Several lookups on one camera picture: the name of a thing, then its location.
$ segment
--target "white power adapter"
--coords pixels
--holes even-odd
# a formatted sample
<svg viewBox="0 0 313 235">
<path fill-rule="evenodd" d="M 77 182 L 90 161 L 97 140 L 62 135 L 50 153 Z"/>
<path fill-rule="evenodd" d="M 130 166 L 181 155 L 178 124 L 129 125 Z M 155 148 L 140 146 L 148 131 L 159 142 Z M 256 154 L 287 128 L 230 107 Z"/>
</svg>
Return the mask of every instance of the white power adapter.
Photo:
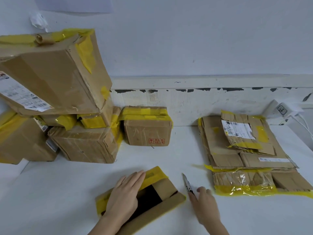
<svg viewBox="0 0 313 235">
<path fill-rule="evenodd" d="M 299 103 L 280 103 L 277 100 L 273 100 L 262 115 L 266 118 L 269 125 L 281 125 L 300 112 L 303 112 L 303 109 L 299 106 Z"/>
</svg>

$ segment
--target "person's left hand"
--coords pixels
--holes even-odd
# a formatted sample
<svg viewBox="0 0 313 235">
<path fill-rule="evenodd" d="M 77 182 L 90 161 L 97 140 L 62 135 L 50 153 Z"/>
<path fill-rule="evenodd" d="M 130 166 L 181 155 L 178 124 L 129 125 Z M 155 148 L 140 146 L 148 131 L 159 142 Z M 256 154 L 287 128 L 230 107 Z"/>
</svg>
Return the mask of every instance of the person's left hand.
<svg viewBox="0 0 313 235">
<path fill-rule="evenodd" d="M 113 217 L 120 226 L 129 220 L 138 207 L 136 196 L 145 176 L 142 170 L 120 178 L 111 192 L 104 215 Z"/>
</svg>

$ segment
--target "white label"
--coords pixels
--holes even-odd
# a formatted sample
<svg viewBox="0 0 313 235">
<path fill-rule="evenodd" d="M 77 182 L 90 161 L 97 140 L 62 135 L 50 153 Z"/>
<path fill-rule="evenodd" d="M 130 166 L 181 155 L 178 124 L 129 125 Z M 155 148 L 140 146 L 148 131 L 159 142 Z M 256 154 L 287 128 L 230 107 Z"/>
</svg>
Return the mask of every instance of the white label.
<svg viewBox="0 0 313 235">
<path fill-rule="evenodd" d="M 6 73 L 0 71 L 0 93 L 24 106 L 25 109 L 43 112 L 54 109 L 26 87 L 18 83 Z"/>
<path fill-rule="evenodd" d="M 288 158 L 259 158 L 261 162 L 290 162 Z"/>
<path fill-rule="evenodd" d="M 277 110 L 279 111 L 279 113 L 281 113 L 282 115 L 285 115 L 287 113 L 287 110 L 285 109 L 285 107 L 283 107 L 282 105 L 277 107 Z"/>
<path fill-rule="evenodd" d="M 42 131 L 45 132 L 49 128 L 49 126 L 45 122 L 43 122 L 41 118 L 34 117 L 33 119 L 34 121 L 36 121 L 37 125 L 39 125 Z"/>
<path fill-rule="evenodd" d="M 46 144 L 54 151 L 56 152 L 57 149 L 59 148 L 53 141 L 51 138 L 48 138 L 46 141 Z"/>
<path fill-rule="evenodd" d="M 222 125 L 227 136 L 255 139 L 255 137 L 252 136 L 252 130 L 249 124 L 222 120 Z"/>
</svg>

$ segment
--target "white table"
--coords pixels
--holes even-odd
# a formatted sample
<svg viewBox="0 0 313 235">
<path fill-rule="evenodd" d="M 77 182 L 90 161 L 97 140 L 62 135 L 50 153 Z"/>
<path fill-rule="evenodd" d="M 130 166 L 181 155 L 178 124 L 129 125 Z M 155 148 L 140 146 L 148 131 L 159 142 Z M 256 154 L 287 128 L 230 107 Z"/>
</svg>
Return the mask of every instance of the white table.
<svg viewBox="0 0 313 235">
<path fill-rule="evenodd" d="M 271 126 L 299 172 L 313 184 L 313 152 L 288 128 Z M 86 235 L 98 221 L 94 198 L 124 174 L 160 166 L 186 194 L 181 173 L 193 187 L 212 188 L 211 173 L 197 127 L 174 127 L 168 147 L 137 147 L 125 142 L 114 164 L 30 162 L 0 201 L 1 235 Z M 313 199 L 302 196 L 216 196 L 230 234 L 313 234 Z M 137 234 L 207 234 L 187 200 Z"/>
</svg>

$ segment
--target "finger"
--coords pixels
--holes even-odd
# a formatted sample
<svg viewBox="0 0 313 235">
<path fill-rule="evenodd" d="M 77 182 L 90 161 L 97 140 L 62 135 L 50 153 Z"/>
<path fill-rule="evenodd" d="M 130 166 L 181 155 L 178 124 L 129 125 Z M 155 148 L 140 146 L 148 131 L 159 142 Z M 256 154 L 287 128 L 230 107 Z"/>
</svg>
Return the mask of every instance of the finger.
<svg viewBox="0 0 313 235">
<path fill-rule="evenodd" d="M 200 194 L 202 194 L 202 193 L 206 193 L 207 191 L 206 191 L 205 187 L 201 186 L 201 187 L 199 187 L 199 188 L 197 189 L 197 192 L 199 192 Z"/>
<path fill-rule="evenodd" d="M 141 185 L 142 185 L 142 183 L 143 183 L 145 177 L 146 177 L 146 173 L 144 172 L 144 173 L 142 173 L 142 174 L 140 175 L 140 177 L 138 178 L 138 180 L 137 180 L 137 181 L 135 182 L 135 184 L 133 185 L 133 188 L 134 188 L 136 191 L 139 191 L 139 189 L 140 189 L 140 187 L 141 187 Z"/>
<path fill-rule="evenodd" d="M 189 199 L 190 199 L 190 202 L 191 204 L 194 206 L 196 205 L 196 203 L 198 202 L 197 198 L 195 197 L 195 195 L 191 192 L 188 192 L 188 195 L 189 195 Z"/>
<path fill-rule="evenodd" d="M 119 186 L 123 183 L 123 180 L 125 180 L 125 178 L 126 178 L 126 176 L 122 176 L 122 177 L 118 180 L 118 182 L 116 183 L 115 188 L 116 188 L 116 187 L 119 187 Z"/>
<path fill-rule="evenodd" d="M 131 178 L 136 174 L 137 172 L 134 172 L 133 174 L 130 174 L 129 177 L 127 177 L 124 181 L 123 181 L 123 185 L 127 185 L 127 183 L 131 180 Z"/>
<path fill-rule="evenodd" d="M 139 179 L 139 177 L 144 173 L 143 170 L 141 170 L 140 172 L 137 172 L 128 182 L 128 185 L 131 187 L 133 186 L 136 181 Z"/>
</svg>

